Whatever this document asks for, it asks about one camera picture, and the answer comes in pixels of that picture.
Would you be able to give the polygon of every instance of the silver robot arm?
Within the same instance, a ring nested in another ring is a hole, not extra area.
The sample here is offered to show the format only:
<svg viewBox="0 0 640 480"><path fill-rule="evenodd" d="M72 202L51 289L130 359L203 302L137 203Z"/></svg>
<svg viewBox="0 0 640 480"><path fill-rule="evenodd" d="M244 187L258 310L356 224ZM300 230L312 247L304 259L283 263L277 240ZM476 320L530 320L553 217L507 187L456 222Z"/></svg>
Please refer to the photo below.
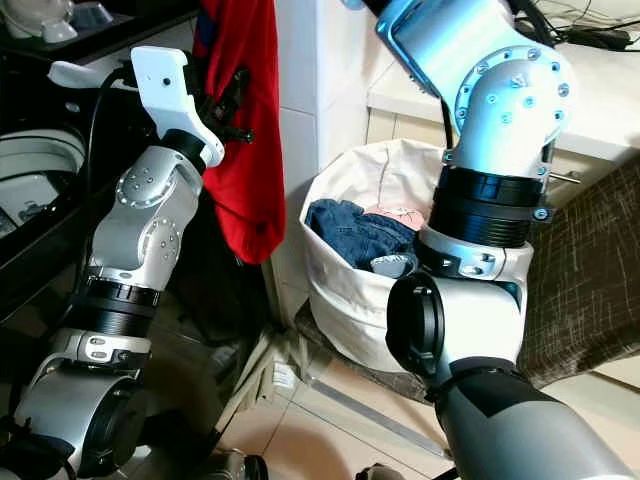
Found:
<svg viewBox="0 0 640 480"><path fill-rule="evenodd" d="M200 175L224 148L196 112L183 52L138 47L132 62L161 141L120 178L95 231L83 292L15 411L23 430L0 451L3 480L108 475L130 458L142 429L147 331L196 212Z"/></svg>
<svg viewBox="0 0 640 480"><path fill-rule="evenodd" d="M515 367L524 333L533 222L576 82L558 52L512 28L499 0L365 0L376 31L452 112L422 271L398 281L387 344L428 386L458 473L479 479L632 479L575 412Z"/></svg>

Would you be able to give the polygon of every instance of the white fabric basket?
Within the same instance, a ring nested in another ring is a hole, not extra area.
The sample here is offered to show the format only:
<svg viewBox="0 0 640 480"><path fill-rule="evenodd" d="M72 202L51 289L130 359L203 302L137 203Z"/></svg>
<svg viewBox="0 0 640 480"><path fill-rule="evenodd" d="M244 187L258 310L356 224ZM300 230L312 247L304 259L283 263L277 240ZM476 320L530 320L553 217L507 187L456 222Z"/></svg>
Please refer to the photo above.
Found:
<svg viewBox="0 0 640 480"><path fill-rule="evenodd" d="M315 200L350 200L361 207L420 211L428 218L442 169L442 149L392 140L347 151L314 179L300 214L306 244L311 310L338 351L365 367L402 372L385 343L387 298L395 280L352 268L305 225Z"/></svg>

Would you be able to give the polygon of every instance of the white countertop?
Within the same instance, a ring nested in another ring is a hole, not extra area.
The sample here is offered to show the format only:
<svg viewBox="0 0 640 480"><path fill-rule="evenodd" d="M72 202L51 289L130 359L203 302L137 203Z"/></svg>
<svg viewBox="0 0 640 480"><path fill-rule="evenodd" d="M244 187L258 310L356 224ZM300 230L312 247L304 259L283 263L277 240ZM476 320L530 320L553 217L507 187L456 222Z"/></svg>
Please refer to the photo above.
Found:
<svg viewBox="0 0 640 480"><path fill-rule="evenodd" d="M557 48L579 81L579 100L557 148L612 161L630 148L640 150L640 53ZM420 93L397 63L371 87L368 106L442 122L439 100Z"/></svg>

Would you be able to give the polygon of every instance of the red garment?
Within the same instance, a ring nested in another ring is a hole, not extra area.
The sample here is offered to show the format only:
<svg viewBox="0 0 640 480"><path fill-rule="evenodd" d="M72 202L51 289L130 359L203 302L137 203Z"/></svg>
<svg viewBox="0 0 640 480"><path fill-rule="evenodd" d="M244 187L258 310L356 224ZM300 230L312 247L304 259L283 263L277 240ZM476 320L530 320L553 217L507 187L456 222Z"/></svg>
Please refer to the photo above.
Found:
<svg viewBox="0 0 640 480"><path fill-rule="evenodd" d="M209 59L205 91L218 100L235 70L247 67L251 82L233 124L255 132L252 144L225 145L224 160L204 173L204 186L228 245L243 261L258 264L282 241L286 218L274 2L201 4L193 54Z"/></svg>

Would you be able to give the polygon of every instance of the tile floor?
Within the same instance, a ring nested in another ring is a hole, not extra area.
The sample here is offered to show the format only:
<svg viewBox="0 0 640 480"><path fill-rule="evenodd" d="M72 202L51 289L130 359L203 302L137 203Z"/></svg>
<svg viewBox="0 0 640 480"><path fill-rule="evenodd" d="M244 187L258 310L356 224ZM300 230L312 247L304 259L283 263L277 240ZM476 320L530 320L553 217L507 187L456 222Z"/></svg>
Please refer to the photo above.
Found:
<svg viewBox="0 0 640 480"><path fill-rule="evenodd" d="M310 374L446 448L431 407L379 387L319 354ZM576 408L639 474L640 397L602 379L584 377L558 382L547 392ZM603 406L602 397L616 397L619 411ZM300 381L292 389L276 388L272 400L260 399L255 408L237 413L219 448L262 455L270 478L276 480L352 479L377 462L398 470L407 480L419 480L452 466Z"/></svg>

